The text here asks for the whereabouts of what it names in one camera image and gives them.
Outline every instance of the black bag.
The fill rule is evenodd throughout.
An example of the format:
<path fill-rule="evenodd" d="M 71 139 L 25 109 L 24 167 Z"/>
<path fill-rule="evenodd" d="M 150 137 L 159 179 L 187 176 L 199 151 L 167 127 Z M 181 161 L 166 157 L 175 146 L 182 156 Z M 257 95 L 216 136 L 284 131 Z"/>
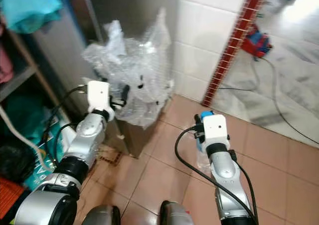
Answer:
<path fill-rule="evenodd" d="M 22 183 L 34 171 L 36 157 L 32 149 L 17 138 L 0 144 L 0 176 Z"/>

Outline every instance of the bubble wrap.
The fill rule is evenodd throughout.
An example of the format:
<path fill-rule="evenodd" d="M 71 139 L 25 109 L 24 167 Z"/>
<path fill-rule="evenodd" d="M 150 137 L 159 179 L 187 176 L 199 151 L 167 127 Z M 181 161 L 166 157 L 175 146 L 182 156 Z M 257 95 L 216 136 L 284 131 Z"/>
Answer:
<path fill-rule="evenodd" d="M 119 21 L 104 25 L 109 41 L 105 46 L 89 45 L 82 53 L 94 70 L 107 78 L 111 95 L 121 97 L 130 86 L 127 104 L 116 111 L 116 118 L 147 128 L 156 119 L 172 92 L 167 48 L 170 36 L 161 9 L 155 23 L 141 40 L 124 38 Z"/>

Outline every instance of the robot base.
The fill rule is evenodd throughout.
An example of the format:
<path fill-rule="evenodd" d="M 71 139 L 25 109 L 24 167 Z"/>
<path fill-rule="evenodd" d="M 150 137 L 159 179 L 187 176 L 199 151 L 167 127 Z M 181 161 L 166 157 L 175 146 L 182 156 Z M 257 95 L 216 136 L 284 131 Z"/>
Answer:
<path fill-rule="evenodd" d="M 120 225 L 121 213 L 118 207 L 100 205 L 92 208 L 82 225 Z"/>
<path fill-rule="evenodd" d="M 194 223 L 182 205 L 165 200 L 160 206 L 159 225 L 194 225 Z"/>

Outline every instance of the pink cloth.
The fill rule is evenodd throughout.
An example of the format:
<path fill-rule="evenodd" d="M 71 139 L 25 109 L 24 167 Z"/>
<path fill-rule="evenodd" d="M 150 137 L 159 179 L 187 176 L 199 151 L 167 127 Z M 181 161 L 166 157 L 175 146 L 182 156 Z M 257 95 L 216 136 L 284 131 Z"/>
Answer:
<path fill-rule="evenodd" d="M 0 44 L 0 83 L 7 82 L 13 77 L 13 66 L 6 54 L 4 48 Z"/>

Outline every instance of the wooden shelf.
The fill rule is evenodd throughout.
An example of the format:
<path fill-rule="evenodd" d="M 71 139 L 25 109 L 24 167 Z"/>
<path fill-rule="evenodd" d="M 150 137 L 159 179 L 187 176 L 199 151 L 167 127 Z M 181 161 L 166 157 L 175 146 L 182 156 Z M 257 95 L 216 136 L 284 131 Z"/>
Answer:
<path fill-rule="evenodd" d="M 10 95 L 15 89 L 21 86 L 27 79 L 35 73 L 35 69 L 30 66 L 14 67 L 13 78 L 3 84 L 0 84 L 0 102 Z"/>

